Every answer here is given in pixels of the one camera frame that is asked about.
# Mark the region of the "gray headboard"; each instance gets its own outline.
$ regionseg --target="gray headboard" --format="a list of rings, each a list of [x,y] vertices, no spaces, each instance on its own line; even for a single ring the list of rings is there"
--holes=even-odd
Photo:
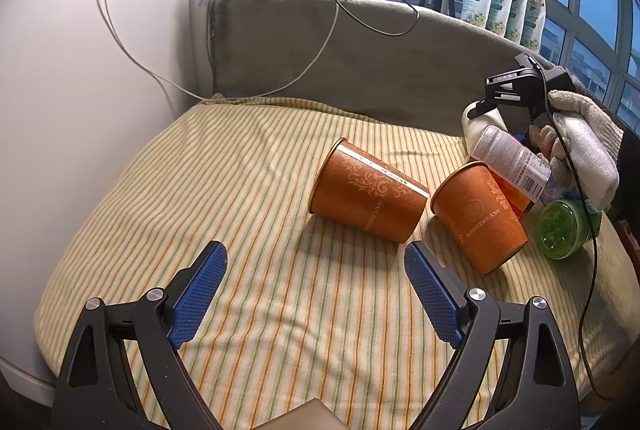
[[[414,20],[403,3],[349,0],[345,5],[383,31],[404,31]],[[482,98],[484,80],[516,69],[513,58],[525,49],[461,20],[419,11],[416,28],[394,38],[369,31],[340,11],[315,65],[275,95],[462,135],[460,116]],[[318,53],[334,13],[333,0],[218,0],[211,19],[216,91],[227,97],[257,95],[293,80]],[[507,108],[501,112],[508,126],[524,129],[526,111]]]

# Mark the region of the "green plastic container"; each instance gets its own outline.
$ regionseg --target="green plastic container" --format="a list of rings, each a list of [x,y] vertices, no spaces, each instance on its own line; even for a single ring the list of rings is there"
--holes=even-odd
[[[590,217],[598,236],[602,212],[591,210]],[[582,203],[561,199],[547,204],[540,213],[534,237],[538,249],[553,260],[562,260],[574,254],[591,239]]]

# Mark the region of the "wall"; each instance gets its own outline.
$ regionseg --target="wall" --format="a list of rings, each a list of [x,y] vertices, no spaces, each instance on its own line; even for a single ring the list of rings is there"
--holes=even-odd
[[[188,0],[108,0],[122,41],[190,87]],[[116,47],[95,0],[0,0],[0,370],[50,403],[33,313],[72,236],[131,158],[173,118]],[[190,103],[168,89],[175,108]]]

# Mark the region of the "white cylinder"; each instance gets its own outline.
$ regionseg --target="white cylinder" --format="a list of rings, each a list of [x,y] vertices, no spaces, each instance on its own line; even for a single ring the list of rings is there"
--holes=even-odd
[[[466,151],[468,153],[471,153],[471,150],[476,146],[478,139],[480,139],[482,131],[489,125],[494,125],[500,130],[507,131],[507,127],[504,124],[502,116],[500,115],[500,112],[498,112],[497,108],[494,108],[492,111],[482,114],[475,119],[469,119],[466,114],[477,104],[478,101],[471,103],[462,113],[462,131],[465,135]]]

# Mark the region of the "mattress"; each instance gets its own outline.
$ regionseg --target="mattress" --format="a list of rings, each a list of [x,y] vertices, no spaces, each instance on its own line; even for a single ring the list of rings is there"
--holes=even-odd
[[[407,428],[453,351],[437,339],[404,274],[403,245],[308,214],[316,170],[339,137],[431,190],[466,158],[462,138],[295,98],[195,106],[124,171],[50,277],[34,321],[52,370],[60,370],[86,299],[134,301],[219,240],[228,249],[227,274],[180,355],[222,425],[252,428],[318,397],[349,428]],[[540,209],[527,216],[528,233]],[[593,266],[589,244],[549,261],[528,243],[480,277],[428,208],[411,240],[425,241],[441,264],[495,299],[544,296],[578,392],[589,391],[577,346]],[[598,247],[584,341],[602,378],[638,336],[640,290],[606,218]],[[494,348],[469,424],[486,411],[505,348]],[[145,411],[162,424],[135,343],[128,353]]]

